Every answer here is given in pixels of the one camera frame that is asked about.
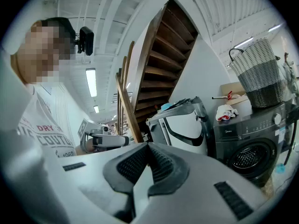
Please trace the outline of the dark wooden staircase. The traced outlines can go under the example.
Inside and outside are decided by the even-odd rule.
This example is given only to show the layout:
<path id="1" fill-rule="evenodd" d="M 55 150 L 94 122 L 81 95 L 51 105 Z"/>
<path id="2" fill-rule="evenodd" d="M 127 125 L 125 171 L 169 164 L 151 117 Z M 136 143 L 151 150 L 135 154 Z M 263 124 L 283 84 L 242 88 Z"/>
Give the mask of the dark wooden staircase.
<path id="1" fill-rule="evenodd" d="M 150 22 L 136 72 L 132 97 L 140 125 L 168 102 L 191 54 L 198 32 L 187 13 L 169 0 Z"/>

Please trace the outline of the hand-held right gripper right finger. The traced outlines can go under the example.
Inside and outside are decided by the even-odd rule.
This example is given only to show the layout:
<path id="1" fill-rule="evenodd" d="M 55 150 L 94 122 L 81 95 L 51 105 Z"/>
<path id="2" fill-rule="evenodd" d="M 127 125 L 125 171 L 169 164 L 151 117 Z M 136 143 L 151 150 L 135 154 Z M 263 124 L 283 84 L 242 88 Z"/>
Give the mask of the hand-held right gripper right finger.
<path id="1" fill-rule="evenodd" d="M 267 198 L 250 181 L 211 157 L 151 144 L 184 160 L 189 175 L 172 194 L 151 196 L 135 224 L 259 224 Z"/>

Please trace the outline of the person's white printed t-shirt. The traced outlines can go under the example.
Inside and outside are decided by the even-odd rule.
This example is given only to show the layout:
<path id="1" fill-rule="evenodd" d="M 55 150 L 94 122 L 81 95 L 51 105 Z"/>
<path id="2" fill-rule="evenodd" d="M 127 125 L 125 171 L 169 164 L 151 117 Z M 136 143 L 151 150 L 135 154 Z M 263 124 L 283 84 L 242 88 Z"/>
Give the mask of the person's white printed t-shirt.
<path id="1" fill-rule="evenodd" d="M 32 84 L 26 85 L 31 100 L 19 122 L 17 131 L 54 150 L 58 158 L 76 156 L 75 145 L 53 119 L 42 97 Z"/>

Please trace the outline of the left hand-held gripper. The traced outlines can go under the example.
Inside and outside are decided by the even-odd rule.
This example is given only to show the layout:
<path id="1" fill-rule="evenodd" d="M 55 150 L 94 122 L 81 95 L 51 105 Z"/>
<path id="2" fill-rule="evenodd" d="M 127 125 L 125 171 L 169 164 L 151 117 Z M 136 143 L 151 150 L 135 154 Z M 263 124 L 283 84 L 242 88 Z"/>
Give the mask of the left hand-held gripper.
<path id="1" fill-rule="evenodd" d="M 80 148 L 83 152 L 91 152 L 87 147 L 88 137 L 91 137 L 94 152 L 97 152 L 99 148 L 113 149 L 129 145 L 127 136 L 112 135 L 108 126 L 87 119 L 83 119 L 81 122 L 78 136 L 80 138 Z"/>

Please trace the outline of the red-handled tool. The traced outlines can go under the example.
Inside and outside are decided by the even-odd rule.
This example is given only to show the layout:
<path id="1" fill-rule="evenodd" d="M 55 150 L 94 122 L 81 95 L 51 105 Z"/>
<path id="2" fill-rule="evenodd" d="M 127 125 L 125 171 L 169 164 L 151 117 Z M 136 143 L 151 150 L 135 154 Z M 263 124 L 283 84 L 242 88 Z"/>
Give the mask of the red-handled tool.
<path id="1" fill-rule="evenodd" d="M 212 97 L 212 99 L 227 99 L 227 100 L 231 100 L 232 96 L 233 96 L 233 94 L 232 94 L 232 91 L 231 91 L 226 96 Z"/>

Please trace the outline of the cardboard box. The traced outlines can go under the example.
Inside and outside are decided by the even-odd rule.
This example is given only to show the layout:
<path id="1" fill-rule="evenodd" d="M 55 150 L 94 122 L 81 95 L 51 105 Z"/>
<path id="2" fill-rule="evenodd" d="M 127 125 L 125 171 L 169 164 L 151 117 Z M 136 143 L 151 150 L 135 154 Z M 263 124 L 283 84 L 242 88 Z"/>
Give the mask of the cardboard box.
<path id="1" fill-rule="evenodd" d="M 228 93 L 232 91 L 233 94 L 232 99 L 231 100 L 226 99 L 227 105 L 234 105 L 248 100 L 245 89 L 243 88 L 240 82 L 223 84 L 220 86 L 220 88 L 223 96 L 228 95 Z"/>

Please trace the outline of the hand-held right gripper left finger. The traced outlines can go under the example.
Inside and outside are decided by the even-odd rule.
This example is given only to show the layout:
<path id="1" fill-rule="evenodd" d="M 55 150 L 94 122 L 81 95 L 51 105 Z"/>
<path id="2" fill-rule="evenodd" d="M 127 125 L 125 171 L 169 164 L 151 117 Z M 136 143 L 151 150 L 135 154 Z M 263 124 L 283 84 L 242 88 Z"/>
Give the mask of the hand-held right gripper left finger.
<path id="1" fill-rule="evenodd" d="M 46 156 L 49 178 L 70 224 L 142 223 L 141 215 L 150 199 L 150 168 L 142 170 L 129 194 L 115 191 L 107 182 L 108 175 L 117 179 L 116 166 L 109 162 L 141 148 L 132 144 L 102 153 L 57 158 Z"/>

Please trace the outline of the wooden stair railing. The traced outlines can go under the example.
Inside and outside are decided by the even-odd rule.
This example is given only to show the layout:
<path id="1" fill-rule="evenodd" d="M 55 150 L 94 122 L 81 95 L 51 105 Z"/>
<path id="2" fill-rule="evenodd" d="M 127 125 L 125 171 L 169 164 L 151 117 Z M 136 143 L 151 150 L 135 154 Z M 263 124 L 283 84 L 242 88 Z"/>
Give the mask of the wooden stair railing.
<path id="1" fill-rule="evenodd" d="M 123 116 L 125 115 L 127 124 L 131 130 L 135 143 L 142 143 L 143 137 L 135 117 L 132 104 L 127 92 L 127 78 L 131 55 L 135 42 L 132 41 L 128 50 L 128 55 L 124 56 L 122 68 L 116 73 L 117 87 L 117 123 L 116 131 L 118 135 L 123 135 Z"/>

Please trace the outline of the woven white grey laundry basket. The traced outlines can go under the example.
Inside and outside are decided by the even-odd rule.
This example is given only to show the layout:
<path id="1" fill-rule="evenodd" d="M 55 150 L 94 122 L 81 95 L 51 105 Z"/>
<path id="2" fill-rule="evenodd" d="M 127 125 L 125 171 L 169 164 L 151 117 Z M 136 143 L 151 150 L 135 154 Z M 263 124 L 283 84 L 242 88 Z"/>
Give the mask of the woven white grey laundry basket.
<path id="1" fill-rule="evenodd" d="M 268 39 L 259 39 L 232 57 L 230 67 L 235 72 L 254 108 L 278 105 L 283 99 L 279 67 Z"/>

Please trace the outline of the white appliance with black trim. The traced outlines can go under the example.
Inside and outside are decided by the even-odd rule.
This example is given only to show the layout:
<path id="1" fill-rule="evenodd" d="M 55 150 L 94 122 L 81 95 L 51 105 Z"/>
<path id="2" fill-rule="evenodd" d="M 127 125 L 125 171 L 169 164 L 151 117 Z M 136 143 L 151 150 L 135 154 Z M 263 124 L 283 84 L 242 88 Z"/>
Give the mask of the white appliance with black trim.
<path id="1" fill-rule="evenodd" d="M 146 121 L 154 143 L 208 155 L 209 118 L 199 97 L 183 99 Z"/>

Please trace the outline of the dark grey washing machine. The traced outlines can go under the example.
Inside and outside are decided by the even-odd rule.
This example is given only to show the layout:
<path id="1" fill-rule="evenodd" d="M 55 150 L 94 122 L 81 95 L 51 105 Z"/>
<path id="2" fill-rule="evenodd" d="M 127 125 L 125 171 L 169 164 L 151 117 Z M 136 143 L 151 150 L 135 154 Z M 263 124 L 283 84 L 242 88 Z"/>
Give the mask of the dark grey washing machine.
<path id="1" fill-rule="evenodd" d="M 246 100 L 233 107 L 238 115 L 214 122 L 215 158 L 261 188 L 269 180 L 279 155 L 291 152 L 299 105 L 281 102 L 254 108 Z"/>

